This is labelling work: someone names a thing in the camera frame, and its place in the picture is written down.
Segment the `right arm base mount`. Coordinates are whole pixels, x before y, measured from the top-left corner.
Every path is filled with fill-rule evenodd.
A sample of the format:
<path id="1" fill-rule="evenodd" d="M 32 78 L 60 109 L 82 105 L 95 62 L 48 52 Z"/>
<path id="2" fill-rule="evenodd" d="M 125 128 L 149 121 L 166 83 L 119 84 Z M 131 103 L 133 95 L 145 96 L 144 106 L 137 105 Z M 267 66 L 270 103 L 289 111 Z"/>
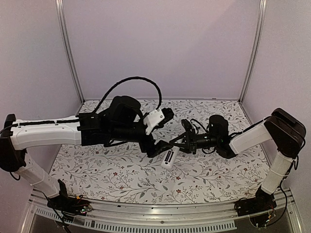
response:
<path id="1" fill-rule="evenodd" d="M 261 187 L 256 191 L 253 198 L 241 198 L 234 203 L 234 209 L 238 216 L 258 214 L 266 211 L 265 214 L 250 217 L 251 224 L 256 228 L 267 227 L 276 207 L 274 195 L 265 193 Z"/>

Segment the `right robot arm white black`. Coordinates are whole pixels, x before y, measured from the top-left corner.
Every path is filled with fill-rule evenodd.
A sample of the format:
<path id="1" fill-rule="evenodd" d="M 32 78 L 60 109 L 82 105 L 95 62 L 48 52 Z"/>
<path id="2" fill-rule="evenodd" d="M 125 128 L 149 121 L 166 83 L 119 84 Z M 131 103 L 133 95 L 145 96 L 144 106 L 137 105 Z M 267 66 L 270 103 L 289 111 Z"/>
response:
<path id="1" fill-rule="evenodd" d="M 185 131 L 171 139 L 170 144 L 184 153 L 196 154 L 198 149 L 214 148 L 221 157 L 231 159 L 266 142 L 275 145 L 275 159 L 251 202 L 256 212 L 261 212 L 270 204 L 270 196 L 287 178 L 306 144 L 306 127 L 281 108 L 276 108 L 269 116 L 245 130 L 234 133 L 229 133 L 229 123 L 221 115 L 210 116 L 207 131 L 201 134 L 196 132 L 190 121 L 184 119 L 181 122 Z"/>

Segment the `white remote control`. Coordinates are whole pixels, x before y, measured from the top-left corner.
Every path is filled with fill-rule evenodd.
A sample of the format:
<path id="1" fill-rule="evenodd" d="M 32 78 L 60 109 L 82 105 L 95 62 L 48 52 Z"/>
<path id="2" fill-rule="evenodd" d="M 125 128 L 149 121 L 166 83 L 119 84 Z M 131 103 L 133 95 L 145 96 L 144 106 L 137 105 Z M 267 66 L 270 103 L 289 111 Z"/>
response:
<path id="1" fill-rule="evenodd" d="M 166 151 L 164 153 L 161 166 L 165 169 L 172 169 L 178 152 L 179 152 L 179 147 L 173 147 L 169 149 L 168 151 Z"/>

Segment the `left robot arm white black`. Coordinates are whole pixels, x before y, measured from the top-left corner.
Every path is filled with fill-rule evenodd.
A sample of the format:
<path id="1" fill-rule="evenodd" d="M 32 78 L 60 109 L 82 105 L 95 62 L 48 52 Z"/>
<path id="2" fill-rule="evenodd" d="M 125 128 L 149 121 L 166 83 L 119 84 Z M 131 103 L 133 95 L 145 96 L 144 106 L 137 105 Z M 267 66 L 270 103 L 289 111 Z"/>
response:
<path id="1" fill-rule="evenodd" d="M 156 141 L 152 132 L 164 127 L 174 113 L 170 108 L 158 107 L 143 114 L 140 108 L 138 100 L 117 96 L 101 112 L 94 110 L 66 118 L 25 121 L 9 114 L 0 133 L 0 167 L 23 177 L 62 211 L 67 211 L 72 207 L 72 200 L 65 184 L 41 168 L 27 149 L 58 144 L 111 147 L 135 142 L 141 152 L 150 158 L 156 157 L 171 145 Z"/>

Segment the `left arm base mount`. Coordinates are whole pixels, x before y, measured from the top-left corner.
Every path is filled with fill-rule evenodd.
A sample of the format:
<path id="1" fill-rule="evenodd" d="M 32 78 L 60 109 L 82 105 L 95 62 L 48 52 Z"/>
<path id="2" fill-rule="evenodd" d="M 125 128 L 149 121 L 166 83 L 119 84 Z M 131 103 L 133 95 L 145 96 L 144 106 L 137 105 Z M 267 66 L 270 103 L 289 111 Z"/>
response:
<path id="1" fill-rule="evenodd" d="M 83 199 L 83 195 L 70 197 L 67 193 L 66 185 L 61 180 L 58 180 L 58 184 L 60 188 L 59 194 L 54 198 L 48 198 L 48 207 L 71 216 L 85 216 L 92 210 L 90 202 Z"/>

